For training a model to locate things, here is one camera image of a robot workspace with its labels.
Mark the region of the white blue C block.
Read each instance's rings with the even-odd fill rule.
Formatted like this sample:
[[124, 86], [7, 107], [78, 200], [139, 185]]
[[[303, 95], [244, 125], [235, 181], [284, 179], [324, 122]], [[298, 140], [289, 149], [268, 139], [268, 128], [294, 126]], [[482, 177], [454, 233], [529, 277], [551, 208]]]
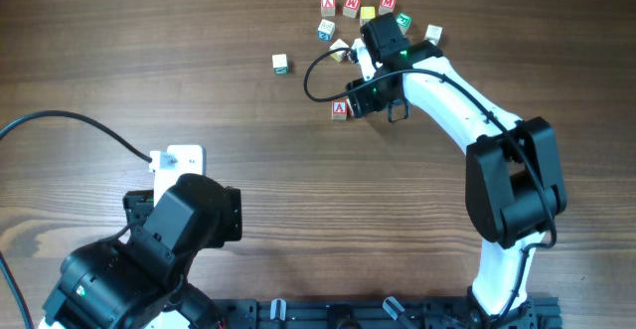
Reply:
[[352, 105], [352, 102], [349, 98], [347, 98], [347, 105], [348, 105], [348, 109], [349, 109], [349, 113], [351, 115], [351, 117], [355, 117], [355, 112], [354, 112], [354, 108]]

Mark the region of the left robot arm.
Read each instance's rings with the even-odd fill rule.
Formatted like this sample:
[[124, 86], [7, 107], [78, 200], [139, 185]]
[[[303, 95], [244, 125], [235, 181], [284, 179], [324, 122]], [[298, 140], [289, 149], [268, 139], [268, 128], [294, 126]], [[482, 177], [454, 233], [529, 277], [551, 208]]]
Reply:
[[162, 195], [129, 191], [122, 199], [126, 242], [112, 235], [74, 250], [46, 300], [50, 328], [143, 328], [176, 312], [191, 328], [220, 328], [214, 301], [188, 281], [198, 252], [242, 236], [241, 194], [184, 174]]

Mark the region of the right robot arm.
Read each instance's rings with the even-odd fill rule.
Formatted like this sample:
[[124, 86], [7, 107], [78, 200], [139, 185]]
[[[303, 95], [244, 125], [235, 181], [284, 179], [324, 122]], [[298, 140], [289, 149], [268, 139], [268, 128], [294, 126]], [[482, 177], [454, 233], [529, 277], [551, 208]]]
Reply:
[[554, 130], [541, 117], [524, 120], [494, 104], [435, 42], [411, 43], [393, 14], [360, 32], [352, 55], [362, 76], [346, 91], [354, 116], [417, 107], [453, 139], [466, 161], [466, 210], [482, 238], [473, 306], [488, 328], [521, 319], [532, 258], [557, 243], [556, 217], [566, 207]]

